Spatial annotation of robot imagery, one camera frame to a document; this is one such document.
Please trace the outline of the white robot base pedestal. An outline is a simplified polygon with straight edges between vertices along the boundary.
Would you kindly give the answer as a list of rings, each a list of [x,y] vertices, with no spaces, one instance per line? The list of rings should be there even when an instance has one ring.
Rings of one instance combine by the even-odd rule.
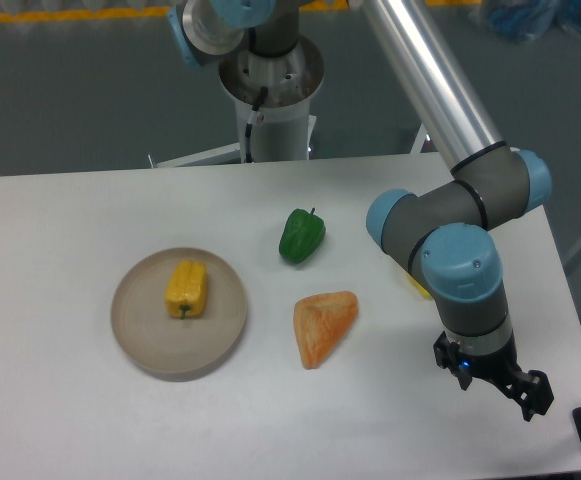
[[[219,77],[234,102],[238,141],[151,164],[154,168],[307,160],[316,117],[311,100],[324,78],[316,45],[300,35],[287,54],[267,58],[248,50],[219,63]]]

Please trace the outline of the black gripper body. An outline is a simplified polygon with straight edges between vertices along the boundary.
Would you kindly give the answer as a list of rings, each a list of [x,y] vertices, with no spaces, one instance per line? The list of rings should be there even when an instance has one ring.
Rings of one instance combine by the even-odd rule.
[[[486,355],[468,355],[460,350],[458,343],[450,342],[447,355],[447,368],[462,390],[467,390],[474,379],[480,379],[508,391],[515,382],[515,373],[520,370],[513,340]]]

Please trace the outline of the yellow object behind arm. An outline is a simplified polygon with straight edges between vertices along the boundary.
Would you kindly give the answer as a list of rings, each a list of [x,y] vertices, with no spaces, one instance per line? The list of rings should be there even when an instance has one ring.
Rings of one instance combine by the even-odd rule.
[[[432,300],[432,295],[409,273],[405,273],[407,280],[416,289],[416,291],[421,295],[422,298],[426,300]]]

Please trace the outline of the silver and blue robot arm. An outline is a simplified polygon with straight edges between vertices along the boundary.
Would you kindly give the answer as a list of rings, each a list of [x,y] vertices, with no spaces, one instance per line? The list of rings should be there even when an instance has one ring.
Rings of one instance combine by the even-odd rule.
[[[297,1],[179,1],[168,12],[183,58],[218,64],[245,163],[308,156],[307,109],[324,66],[299,31],[299,9]],[[550,172],[536,154],[510,149],[422,3],[363,1],[360,9],[452,176],[422,196],[381,194],[367,231],[432,296],[444,327],[437,365],[462,388],[492,384],[525,420],[543,415],[551,386],[543,372],[518,365],[490,233],[549,199]]]

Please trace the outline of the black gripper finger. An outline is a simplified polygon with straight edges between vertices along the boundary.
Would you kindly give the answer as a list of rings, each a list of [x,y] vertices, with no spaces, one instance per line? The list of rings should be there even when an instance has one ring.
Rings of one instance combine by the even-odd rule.
[[[452,341],[443,331],[433,344],[433,353],[437,366],[448,369],[451,374],[459,371],[461,353],[459,344]]]
[[[490,383],[520,407],[526,422],[535,415],[544,416],[554,401],[548,376],[539,370],[508,370],[495,376]]]

